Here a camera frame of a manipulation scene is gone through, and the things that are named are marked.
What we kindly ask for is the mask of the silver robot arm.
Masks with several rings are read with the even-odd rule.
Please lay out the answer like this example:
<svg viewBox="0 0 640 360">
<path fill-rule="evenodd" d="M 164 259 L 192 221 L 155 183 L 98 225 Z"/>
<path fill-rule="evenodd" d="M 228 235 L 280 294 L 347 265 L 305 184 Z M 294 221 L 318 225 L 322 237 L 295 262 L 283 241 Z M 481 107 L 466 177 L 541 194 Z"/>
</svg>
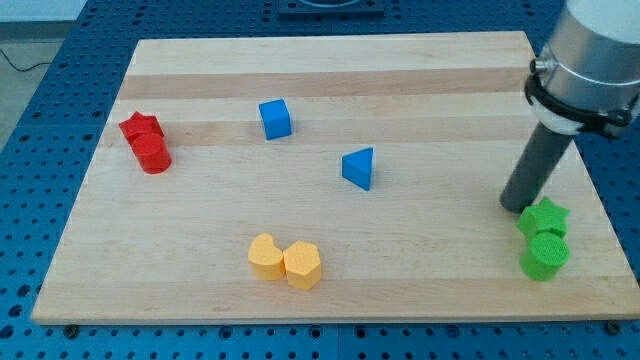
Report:
<svg viewBox="0 0 640 360">
<path fill-rule="evenodd" d="M 619 137 L 639 115 L 639 0 L 567 0 L 525 96 L 561 135 Z"/>
</svg>

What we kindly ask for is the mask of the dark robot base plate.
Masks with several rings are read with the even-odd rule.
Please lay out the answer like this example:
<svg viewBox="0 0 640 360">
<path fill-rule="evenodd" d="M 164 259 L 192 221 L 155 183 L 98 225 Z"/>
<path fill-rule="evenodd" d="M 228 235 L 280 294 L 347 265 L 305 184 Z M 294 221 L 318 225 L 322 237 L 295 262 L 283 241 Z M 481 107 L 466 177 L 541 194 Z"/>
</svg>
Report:
<svg viewBox="0 0 640 360">
<path fill-rule="evenodd" d="M 383 15 L 384 0 L 277 0 L 280 17 Z"/>
</svg>

